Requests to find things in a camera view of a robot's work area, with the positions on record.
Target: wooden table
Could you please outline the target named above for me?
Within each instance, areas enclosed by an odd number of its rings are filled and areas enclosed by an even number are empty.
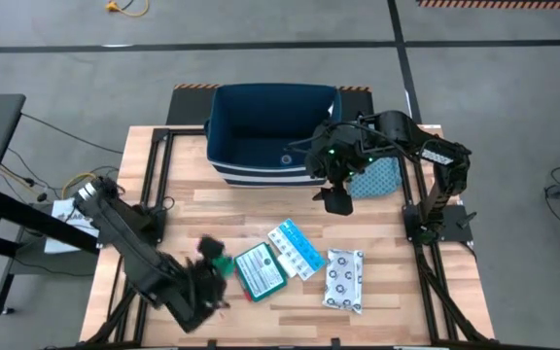
[[[441,133],[439,126],[426,127]],[[130,204],[139,202],[152,131],[151,126],[129,130],[118,183],[126,189],[123,199]],[[153,189],[157,188],[161,155],[159,150]],[[413,171],[409,166],[408,170],[415,189]],[[433,182],[429,163],[424,164],[424,172],[429,187]],[[364,311],[358,315],[324,307],[322,271],[305,282],[291,279],[285,289],[259,303],[247,301],[231,278],[226,296],[231,309],[216,312],[190,334],[184,334],[167,310],[150,308],[143,345],[205,346],[209,338],[217,339],[220,346],[329,345],[333,337],[339,337],[343,345],[429,344],[414,253],[405,240],[403,190],[357,200],[354,214],[348,217],[326,213],[322,202],[311,200],[317,191],[231,188],[207,161],[203,136],[176,137],[166,190],[176,205],[168,212],[160,250],[182,262],[185,256],[195,257],[200,236],[211,234],[225,242],[228,253],[237,255],[267,241],[270,230],[291,218],[324,257],[328,248],[365,251]],[[413,196],[419,198],[416,191]],[[459,243],[442,243],[440,250],[450,295],[480,332],[493,336],[473,256]],[[100,253],[81,340],[92,336],[105,321],[118,258],[113,247]],[[121,273],[114,304],[123,281]],[[445,337],[435,295],[434,301],[439,334]],[[136,302],[129,313],[125,339],[132,339]]]

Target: yellow cable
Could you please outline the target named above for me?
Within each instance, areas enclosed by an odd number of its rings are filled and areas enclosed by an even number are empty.
[[[148,12],[148,9],[150,7],[150,0],[146,0],[146,5],[144,7],[144,10],[140,13],[137,14],[132,14],[131,12],[125,11],[123,9],[121,9],[118,4],[116,3],[116,1],[110,1],[109,3],[107,3],[107,5],[105,6],[105,9],[109,12],[119,12],[125,16],[129,16],[129,17],[141,17],[143,15],[145,15]]]
[[[81,173],[78,175],[75,175],[75,177],[73,177],[72,179],[70,179],[66,185],[64,185],[64,187],[62,188],[62,199],[66,199],[66,190],[68,190],[68,188],[72,185],[72,183],[75,182],[75,180],[77,179],[85,179],[86,177],[90,177],[92,179],[96,179],[96,175],[92,174],[92,173]]]
[[[0,171],[3,173],[2,175],[4,175],[4,176],[8,175],[8,177],[11,180],[14,180],[14,181],[18,182],[21,186],[25,187],[30,192],[35,193],[35,194],[39,194],[34,189],[30,188],[29,185],[25,184],[24,180],[18,178],[15,174],[11,173],[10,171],[6,170],[5,168],[0,168]]]

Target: gray floor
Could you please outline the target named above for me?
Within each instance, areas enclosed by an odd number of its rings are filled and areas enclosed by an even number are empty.
[[[393,39],[386,3],[376,0],[151,2],[146,16],[127,18],[105,14],[101,2],[0,0],[0,46]],[[560,11],[398,6],[406,40],[560,39]],[[424,122],[441,123],[473,150],[463,198],[479,213],[472,228],[497,337],[560,346],[560,224],[542,192],[560,165],[560,48],[408,55]],[[164,123],[175,84],[243,82],[371,86],[376,110],[407,109],[395,49],[0,53],[0,92],[24,93],[25,113],[112,148],[123,146],[130,125]],[[29,120],[11,147],[55,187],[120,163]],[[4,162],[24,173],[13,155]],[[0,190],[12,195],[1,181]],[[19,314],[0,317],[0,349],[73,344],[90,285],[18,278],[9,304]]]

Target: blue bin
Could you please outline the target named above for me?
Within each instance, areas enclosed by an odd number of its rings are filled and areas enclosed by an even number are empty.
[[[286,152],[284,148],[290,142],[312,137],[317,125],[326,119],[341,119],[340,93],[335,87],[219,87],[205,125],[207,158],[234,186],[323,185],[325,179],[311,179],[306,174],[304,154]],[[299,146],[308,149],[310,144]]]

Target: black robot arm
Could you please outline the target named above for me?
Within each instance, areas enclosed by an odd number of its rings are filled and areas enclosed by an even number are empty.
[[[313,199],[323,199],[326,210],[331,213],[349,215],[353,212],[344,182],[364,172],[375,160],[396,157],[399,153],[413,162],[424,159],[434,164],[434,186],[419,204],[421,229],[428,232],[428,236],[437,236],[441,231],[442,209],[448,199],[466,189],[471,152],[458,143],[421,130],[403,112],[358,116],[355,122],[324,122],[313,137],[290,144],[288,149],[294,150],[307,142],[311,143],[311,149],[307,151],[306,171],[332,184]]]
[[[129,206],[119,198],[116,183],[98,178],[86,184],[74,196],[74,206],[101,232],[101,239],[112,244],[122,255],[124,274],[133,292],[155,308],[165,306],[188,333],[196,329],[217,308],[228,306],[223,301],[226,281],[213,260],[224,251],[224,244],[204,237],[198,245],[202,259],[182,266],[169,254],[158,251],[145,239],[145,230],[157,229],[164,215],[159,208]],[[113,313],[97,336],[89,342],[102,342],[115,326]]]

